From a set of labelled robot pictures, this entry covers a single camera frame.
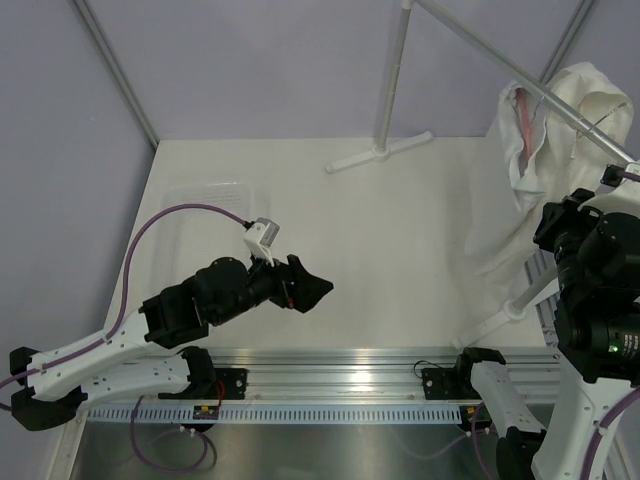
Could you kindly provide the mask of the cream white skirt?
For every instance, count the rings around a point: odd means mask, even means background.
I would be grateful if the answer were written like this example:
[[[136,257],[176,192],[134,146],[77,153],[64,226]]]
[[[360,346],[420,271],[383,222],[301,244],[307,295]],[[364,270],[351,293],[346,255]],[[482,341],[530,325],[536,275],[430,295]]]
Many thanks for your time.
[[[546,108],[547,137],[538,163],[544,193],[518,196],[503,164],[497,113],[469,168],[471,224],[464,258],[498,303],[511,293],[516,277],[537,247],[533,236],[543,206],[559,202],[579,188],[595,190],[612,158],[586,136]]]

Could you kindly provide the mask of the pink plastic hanger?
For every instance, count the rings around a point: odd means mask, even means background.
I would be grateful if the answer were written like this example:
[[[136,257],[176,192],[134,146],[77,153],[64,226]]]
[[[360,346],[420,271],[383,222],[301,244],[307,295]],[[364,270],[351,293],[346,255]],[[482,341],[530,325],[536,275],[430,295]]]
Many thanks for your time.
[[[516,102],[520,115],[520,128],[524,144],[524,163],[528,164],[533,155],[533,130],[529,116],[527,93],[523,88],[516,90]]]

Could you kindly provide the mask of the cream plastic hanger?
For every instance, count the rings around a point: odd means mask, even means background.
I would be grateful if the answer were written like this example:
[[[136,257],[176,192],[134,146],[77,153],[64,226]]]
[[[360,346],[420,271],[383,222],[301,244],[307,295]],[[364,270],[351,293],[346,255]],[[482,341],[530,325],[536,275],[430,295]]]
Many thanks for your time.
[[[612,108],[611,110],[609,110],[606,114],[602,115],[599,119],[591,122],[593,127],[590,128],[588,131],[593,130],[594,128],[598,127],[603,121],[605,121],[607,118],[609,118],[610,116],[612,116],[614,113],[616,113],[618,110],[620,109],[624,109],[629,105],[629,102],[625,101],[625,102],[621,102],[620,104],[616,105],[614,108]],[[578,131],[576,134],[576,140],[581,139],[585,136],[585,133]]]

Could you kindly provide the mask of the white skirt pink hanger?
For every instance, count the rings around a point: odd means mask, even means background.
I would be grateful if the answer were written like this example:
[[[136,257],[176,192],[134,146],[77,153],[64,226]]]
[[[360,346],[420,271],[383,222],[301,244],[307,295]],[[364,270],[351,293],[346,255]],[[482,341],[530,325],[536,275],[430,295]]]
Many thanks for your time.
[[[516,102],[516,90],[523,88],[527,93],[529,116],[533,130],[533,155],[529,163],[524,163],[524,144],[520,128],[520,115]],[[512,189],[518,196],[541,196],[543,181],[538,173],[546,133],[546,108],[535,100],[523,86],[510,82],[500,93],[497,110],[497,125],[502,144],[503,164]]]

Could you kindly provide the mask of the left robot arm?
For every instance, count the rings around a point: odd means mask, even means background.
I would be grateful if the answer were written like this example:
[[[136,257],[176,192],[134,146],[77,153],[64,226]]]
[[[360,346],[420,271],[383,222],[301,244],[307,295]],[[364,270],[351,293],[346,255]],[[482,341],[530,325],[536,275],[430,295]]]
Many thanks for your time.
[[[194,341],[264,302],[306,313],[333,288],[295,255],[251,266],[219,258],[144,301],[113,335],[97,332],[49,352],[12,351],[10,371],[21,388],[9,412],[26,430],[42,431],[117,399],[222,399],[225,386],[211,356]]]

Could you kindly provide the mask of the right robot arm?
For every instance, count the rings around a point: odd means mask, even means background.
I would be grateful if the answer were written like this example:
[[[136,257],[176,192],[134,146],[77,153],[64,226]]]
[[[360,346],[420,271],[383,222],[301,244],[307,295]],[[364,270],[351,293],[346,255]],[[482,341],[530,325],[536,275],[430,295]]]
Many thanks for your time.
[[[639,399],[639,164],[606,167],[597,195],[547,203],[534,242],[554,256],[561,377],[548,425],[531,414],[497,350],[466,347],[456,389],[495,426],[501,479],[600,479],[623,413]]]

